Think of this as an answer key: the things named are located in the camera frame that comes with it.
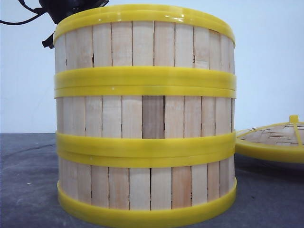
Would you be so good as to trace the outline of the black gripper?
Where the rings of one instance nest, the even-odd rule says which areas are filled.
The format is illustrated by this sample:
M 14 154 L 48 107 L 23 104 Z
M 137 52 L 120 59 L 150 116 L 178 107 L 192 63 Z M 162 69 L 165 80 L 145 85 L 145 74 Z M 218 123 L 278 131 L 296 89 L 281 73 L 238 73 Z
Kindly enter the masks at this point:
M 109 0 L 39 0 L 40 5 L 52 18 L 55 24 L 75 13 L 105 6 Z M 54 48 L 52 33 L 46 40 L 42 41 L 44 48 Z

